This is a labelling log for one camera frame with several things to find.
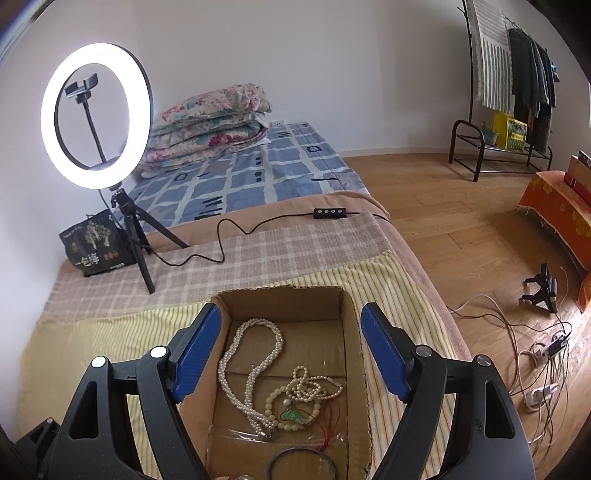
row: yellow striped blanket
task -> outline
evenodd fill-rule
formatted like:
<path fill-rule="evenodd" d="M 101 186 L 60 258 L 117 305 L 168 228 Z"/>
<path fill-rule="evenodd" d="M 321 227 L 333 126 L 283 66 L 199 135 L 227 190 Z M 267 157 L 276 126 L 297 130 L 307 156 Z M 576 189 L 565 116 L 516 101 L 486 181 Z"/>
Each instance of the yellow striped blanket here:
<path fill-rule="evenodd" d="M 268 286 L 279 285 L 341 287 L 352 296 L 358 313 L 367 302 L 374 301 L 415 343 L 431 345 L 440 355 L 457 358 L 441 318 L 391 252 Z M 62 421 L 93 357 L 106 355 L 112 362 L 139 358 L 150 347 L 166 344 L 178 329 L 189 325 L 207 300 L 195 299 L 198 303 L 188 306 L 74 323 L 42 318 L 22 356 L 19 434 L 26 433 L 47 417 Z M 404 405 L 387 391 L 367 345 L 363 344 L 372 430 L 371 477 L 400 422 Z M 451 395 L 444 399 L 425 477 L 439 471 L 452 421 L 453 402 Z M 129 409 L 144 471 L 159 478 L 137 398 L 131 399 Z"/>

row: white bead necklace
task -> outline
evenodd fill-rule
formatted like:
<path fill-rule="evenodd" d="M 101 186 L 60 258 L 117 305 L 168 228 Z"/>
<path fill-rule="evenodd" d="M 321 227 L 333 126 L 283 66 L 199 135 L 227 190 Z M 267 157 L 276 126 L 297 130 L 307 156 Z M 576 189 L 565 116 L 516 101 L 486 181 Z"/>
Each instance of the white bead necklace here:
<path fill-rule="evenodd" d="M 272 330 L 275 334 L 275 348 L 271 351 L 271 353 L 263 360 L 263 362 L 255 367 L 252 372 L 248 375 L 248 379 L 246 380 L 246 388 L 244 392 L 244 403 L 238 400 L 236 395 L 232 392 L 230 385 L 226 379 L 226 368 L 228 367 L 228 362 L 232 358 L 232 356 L 236 353 L 238 349 L 238 345 L 240 345 L 240 341 L 242 340 L 242 336 L 244 332 L 248 328 L 253 325 L 262 325 Z M 252 404 L 252 395 L 255 385 L 256 378 L 265 371 L 269 365 L 273 363 L 273 361 L 277 358 L 277 356 L 281 353 L 283 349 L 283 335 L 277 325 L 267 319 L 251 319 L 247 322 L 244 322 L 242 325 L 238 327 L 236 331 L 236 335 L 232 340 L 228 351 L 224 353 L 222 359 L 217 366 L 217 378 L 220 382 L 222 390 L 232 403 L 238 410 L 243 412 L 248 418 L 249 423 L 251 424 L 252 428 L 255 432 L 265 438 L 269 438 L 271 436 L 271 431 L 275 428 L 284 429 L 284 430 L 299 430 L 303 429 L 304 425 L 309 424 L 312 422 L 319 414 L 320 414 L 320 403 L 322 400 L 330 400 L 331 398 L 335 398 L 340 395 L 343 391 L 343 386 L 333 380 L 330 377 L 325 375 L 318 375 L 316 377 L 309 377 L 308 376 L 308 369 L 303 365 L 299 365 L 294 368 L 293 372 L 293 379 L 287 384 L 283 385 L 280 388 L 276 388 L 270 395 L 267 397 L 265 401 L 265 413 L 260 413 L 254 409 Z M 298 373 L 303 370 L 304 375 L 302 377 L 298 376 Z M 329 383 L 332 383 L 335 387 L 337 387 L 337 391 L 333 394 L 329 394 L 326 389 L 320 385 L 317 380 L 325 380 Z M 288 409 L 292 408 L 292 402 L 298 403 L 309 403 L 314 402 L 312 414 L 308 418 L 304 418 L 301 414 L 294 414 L 294 411 L 291 412 L 293 420 L 295 423 L 290 424 L 286 421 L 279 421 L 275 418 L 272 414 L 272 407 L 274 400 L 281 394 L 285 394 L 287 398 L 283 400 L 283 405 L 288 407 Z"/>
<path fill-rule="evenodd" d="M 304 375 L 302 377 L 298 377 L 298 373 L 300 370 L 304 371 Z M 337 391 L 333 394 L 329 394 L 318 382 L 315 380 L 326 380 L 327 382 L 332 383 L 335 387 L 337 387 Z M 304 425 L 308 425 L 310 422 L 314 421 L 314 419 L 320 415 L 320 407 L 322 400 L 330 400 L 331 398 L 338 397 L 343 392 L 343 386 L 338 383 L 337 381 L 333 380 L 330 377 L 325 375 L 318 375 L 316 377 L 308 377 L 308 369 L 304 367 L 304 365 L 298 365 L 294 368 L 293 372 L 293 380 L 291 380 L 287 385 L 283 385 L 280 388 L 276 388 L 273 392 L 265 400 L 265 415 L 269 420 L 272 420 L 273 427 L 277 427 L 280 430 L 301 430 L 304 428 Z M 278 421 L 275 419 L 275 416 L 272 414 L 273 402 L 279 395 L 285 394 L 287 398 L 283 399 L 283 406 L 291 409 L 293 407 L 293 402 L 298 403 L 309 403 L 314 402 L 312 410 L 312 414 L 305 418 L 302 416 L 302 410 L 296 409 L 292 410 L 291 418 L 294 423 L 287 423 L 283 417 L 280 416 L 280 420 Z"/>
<path fill-rule="evenodd" d="M 226 367 L 228 366 L 228 362 L 230 361 L 232 356 L 236 353 L 238 345 L 240 344 L 240 340 L 242 340 L 242 335 L 244 335 L 244 332 L 253 325 L 262 325 L 272 330 L 272 332 L 275 334 L 275 348 L 271 351 L 271 353 L 269 353 L 269 355 L 267 355 L 267 358 L 265 358 L 263 362 L 258 367 L 255 367 L 252 370 L 252 372 L 248 375 L 248 379 L 246 380 L 246 389 L 244 392 L 243 403 L 236 398 L 236 395 L 234 395 L 232 389 L 230 388 L 230 385 L 228 384 L 228 381 L 226 379 Z M 217 368 L 217 378 L 220 382 L 222 390 L 224 391 L 232 405 L 234 405 L 238 410 L 240 410 L 246 415 L 248 421 L 250 422 L 255 432 L 263 437 L 269 436 L 269 433 L 265 432 L 263 428 L 267 429 L 267 431 L 270 432 L 270 430 L 272 430 L 275 427 L 275 425 L 273 425 L 273 421 L 275 420 L 275 418 L 271 419 L 267 415 L 262 414 L 254 409 L 252 405 L 252 392 L 254 389 L 256 378 L 261 374 L 261 372 L 265 371 L 269 367 L 269 365 L 271 365 L 271 363 L 275 360 L 275 358 L 277 358 L 282 349 L 283 335 L 281 334 L 279 328 L 277 328 L 277 325 L 275 325 L 273 322 L 270 322 L 267 319 L 251 319 L 247 322 L 244 322 L 242 325 L 240 325 L 240 327 L 238 327 L 238 330 L 236 331 L 236 335 L 234 336 L 234 340 L 232 340 L 230 348 L 226 353 L 224 353 L 224 356 L 220 360 Z"/>

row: coat rack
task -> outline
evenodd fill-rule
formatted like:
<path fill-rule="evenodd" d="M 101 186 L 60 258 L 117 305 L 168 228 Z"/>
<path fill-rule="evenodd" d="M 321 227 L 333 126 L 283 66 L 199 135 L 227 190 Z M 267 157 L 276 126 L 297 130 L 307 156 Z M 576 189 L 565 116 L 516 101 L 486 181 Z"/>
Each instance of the coat rack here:
<path fill-rule="evenodd" d="M 511 173 L 511 174 L 526 174 L 531 175 L 533 172 L 529 170 L 529 167 L 533 167 L 537 171 L 541 171 L 540 168 L 533 165 L 531 162 L 532 158 L 540 158 L 542 160 L 548 161 L 548 167 L 546 170 L 549 170 L 552 165 L 552 149 L 548 147 L 550 155 L 545 155 L 543 153 L 538 152 L 534 149 L 533 145 L 529 145 L 526 151 L 519 152 L 515 150 L 507 150 L 506 148 L 497 147 L 496 145 L 487 145 L 484 140 L 484 135 L 482 134 L 482 130 L 480 127 L 472 123 L 472 115 L 474 112 L 474 52 L 472 50 L 472 32 L 470 30 L 470 22 L 468 21 L 468 13 L 466 8 L 466 0 L 462 0 L 463 9 L 457 7 L 457 9 L 462 12 L 464 18 L 466 19 L 466 28 L 468 31 L 468 45 L 470 47 L 470 112 L 468 114 L 468 120 L 459 119 L 453 124 L 452 128 L 452 143 L 449 148 L 449 160 L 448 163 L 452 164 L 454 161 L 458 162 L 462 167 L 466 168 L 467 170 L 471 171 L 474 174 L 473 181 L 477 182 L 478 178 L 481 173 Z M 476 136 L 474 135 L 465 135 L 457 133 L 457 127 L 460 125 L 466 125 L 471 129 L 475 130 Z M 456 157 L 456 139 L 459 138 L 460 140 L 476 147 L 478 149 L 478 157 L 476 158 L 457 158 Z M 499 153 L 506 153 L 511 155 L 520 155 L 523 157 L 527 157 L 526 162 L 518 161 L 518 160 L 501 160 L 498 158 L 485 158 L 485 151 Z M 525 165 L 528 171 L 514 171 L 514 170 L 482 170 L 482 162 L 499 162 L 499 163 L 514 163 L 519 165 Z M 466 161 L 476 161 L 476 167 L 472 168 L 471 166 L 467 165 Z"/>

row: yellow box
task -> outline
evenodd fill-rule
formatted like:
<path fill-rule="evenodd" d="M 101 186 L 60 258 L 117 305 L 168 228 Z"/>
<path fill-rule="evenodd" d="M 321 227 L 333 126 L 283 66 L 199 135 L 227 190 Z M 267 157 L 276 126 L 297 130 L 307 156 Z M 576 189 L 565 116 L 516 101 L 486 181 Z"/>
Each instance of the yellow box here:
<path fill-rule="evenodd" d="M 496 138 L 497 147 L 523 152 L 525 148 L 525 137 L 527 135 L 527 124 L 515 120 L 504 113 L 495 112 L 492 129 L 499 134 Z"/>

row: tripod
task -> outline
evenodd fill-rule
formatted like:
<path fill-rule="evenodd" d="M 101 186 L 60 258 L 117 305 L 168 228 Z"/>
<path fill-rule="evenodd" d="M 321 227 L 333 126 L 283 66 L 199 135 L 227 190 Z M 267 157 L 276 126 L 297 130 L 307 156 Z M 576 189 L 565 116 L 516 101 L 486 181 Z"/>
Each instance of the tripod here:
<path fill-rule="evenodd" d="M 145 249 L 148 255 L 151 255 L 153 250 L 150 247 L 148 238 L 142 230 L 139 220 L 143 220 L 148 225 L 153 226 L 157 231 L 163 234 L 166 238 L 172 240 L 175 244 L 181 248 L 188 248 L 189 246 L 183 242 L 179 237 L 168 230 L 162 223 L 156 220 L 144 209 L 138 207 L 134 201 L 127 195 L 127 192 L 123 188 L 117 188 L 113 196 L 111 197 L 111 206 L 113 208 L 119 207 L 119 211 L 123 213 L 123 220 L 125 225 L 125 231 L 130 239 L 131 251 L 134 254 L 135 260 L 138 263 L 139 271 L 142 273 L 144 282 L 150 294 L 156 291 L 154 282 L 150 276 L 148 265 L 142 253 L 142 249 Z"/>
<path fill-rule="evenodd" d="M 557 281 L 550 275 L 547 263 L 542 263 L 540 273 L 533 278 L 526 278 L 525 283 L 537 283 L 540 289 L 533 295 L 522 295 L 522 300 L 529 300 L 532 305 L 544 302 L 550 313 L 558 313 L 556 308 Z"/>
<path fill-rule="evenodd" d="M 83 168 L 88 168 L 89 170 L 100 170 L 101 168 L 107 166 L 109 163 L 113 162 L 113 160 L 107 161 L 107 159 L 105 158 L 103 149 L 100 146 L 99 136 L 96 133 L 95 125 L 92 121 L 92 117 L 90 116 L 90 108 L 88 106 L 88 100 L 92 96 L 90 90 L 96 87 L 98 83 L 99 79 L 97 74 L 95 73 L 87 79 L 85 79 L 81 87 L 78 87 L 78 83 L 74 82 L 64 89 L 67 98 L 75 97 L 76 103 L 78 103 L 79 105 L 82 104 L 82 106 L 84 107 L 86 120 L 88 121 L 88 125 L 92 133 L 92 138 L 95 140 L 96 148 L 99 151 L 101 163 L 94 167 L 83 166 Z M 135 260 L 138 263 L 139 271 L 141 272 L 142 277 L 144 278 L 146 287 L 150 294 L 152 294 L 156 291 L 156 288 L 154 287 L 154 282 L 152 281 L 152 277 L 150 276 L 150 271 L 148 270 L 148 265 L 146 264 L 146 260 L 144 258 L 144 253 L 142 252 L 142 250 L 145 249 L 148 255 L 151 255 L 153 253 L 153 250 L 150 247 L 148 238 L 142 230 L 139 221 L 143 220 L 147 224 L 151 225 L 157 231 L 163 234 L 166 238 L 172 240 L 181 248 L 188 248 L 189 246 L 185 242 L 183 242 L 179 237 L 173 234 L 170 230 L 168 230 L 164 225 L 162 225 L 162 223 L 160 223 L 153 216 L 151 216 L 148 212 L 138 207 L 134 203 L 134 201 L 129 197 L 129 195 L 127 195 L 127 192 L 121 187 L 121 182 L 119 182 L 117 185 L 110 187 L 109 190 L 114 192 L 113 196 L 111 197 L 111 206 L 113 208 L 119 207 L 119 210 L 123 214 L 125 231 L 127 232 L 127 236 L 129 238 L 131 251 L 133 252 Z"/>

